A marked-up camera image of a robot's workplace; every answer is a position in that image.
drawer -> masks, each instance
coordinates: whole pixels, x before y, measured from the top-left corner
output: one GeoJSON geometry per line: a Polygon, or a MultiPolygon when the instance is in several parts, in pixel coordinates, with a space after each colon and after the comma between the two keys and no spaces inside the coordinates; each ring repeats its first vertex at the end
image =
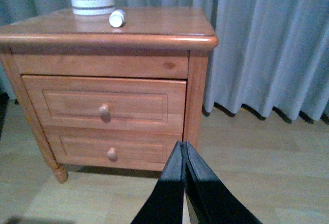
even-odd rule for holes
{"type": "Polygon", "coordinates": [[[145,49],[14,49],[21,74],[187,79],[188,52],[145,49]]]}
{"type": "Polygon", "coordinates": [[[47,139],[60,163],[130,169],[162,170],[181,135],[45,127],[47,139]],[[107,152],[115,150],[116,158],[107,152]]]}
{"type": "Polygon", "coordinates": [[[42,125],[182,134],[185,81],[22,78],[42,125]]]}

white curtain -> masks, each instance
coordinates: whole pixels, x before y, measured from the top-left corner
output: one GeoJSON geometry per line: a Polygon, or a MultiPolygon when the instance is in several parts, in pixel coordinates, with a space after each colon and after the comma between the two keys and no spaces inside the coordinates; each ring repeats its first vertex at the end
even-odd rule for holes
{"type": "MultiPolygon", "coordinates": [[[[267,117],[329,114],[329,0],[115,0],[117,7],[201,7],[220,44],[210,57],[204,105],[242,104],[267,117]]],[[[0,25],[70,6],[70,0],[0,0],[0,25]]]]}
{"type": "Polygon", "coordinates": [[[205,109],[318,120],[329,100],[329,0],[219,0],[205,109]]]}

small white bottle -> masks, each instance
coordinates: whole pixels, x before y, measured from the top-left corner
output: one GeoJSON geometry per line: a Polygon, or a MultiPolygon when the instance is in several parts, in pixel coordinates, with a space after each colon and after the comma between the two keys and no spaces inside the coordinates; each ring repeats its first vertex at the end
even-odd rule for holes
{"type": "Polygon", "coordinates": [[[115,10],[108,18],[109,24],[114,28],[119,28],[124,24],[125,12],[118,9],[115,10]]]}

turned wooden foot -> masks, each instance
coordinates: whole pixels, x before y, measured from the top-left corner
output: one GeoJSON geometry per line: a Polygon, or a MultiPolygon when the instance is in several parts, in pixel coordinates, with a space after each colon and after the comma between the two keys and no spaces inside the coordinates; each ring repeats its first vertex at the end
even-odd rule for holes
{"type": "Polygon", "coordinates": [[[59,183],[64,183],[67,180],[68,173],[63,165],[61,165],[58,169],[53,169],[52,171],[59,183]]]}

wooden floor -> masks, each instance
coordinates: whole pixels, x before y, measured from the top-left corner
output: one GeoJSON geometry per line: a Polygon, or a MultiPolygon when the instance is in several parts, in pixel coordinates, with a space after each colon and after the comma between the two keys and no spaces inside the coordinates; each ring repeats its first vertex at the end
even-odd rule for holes
{"type": "MultiPolygon", "coordinates": [[[[259,121],[243,110],[229,118],[214,109],[203,117],[199,152],[264,224],[329,223],[329,126],[322,121],[287,124],[275,113],[259,121]]],[[[10,102],[0,141],[0,224],[130,223],[159,175],[69,170],[58,184],[10,102]]]]}

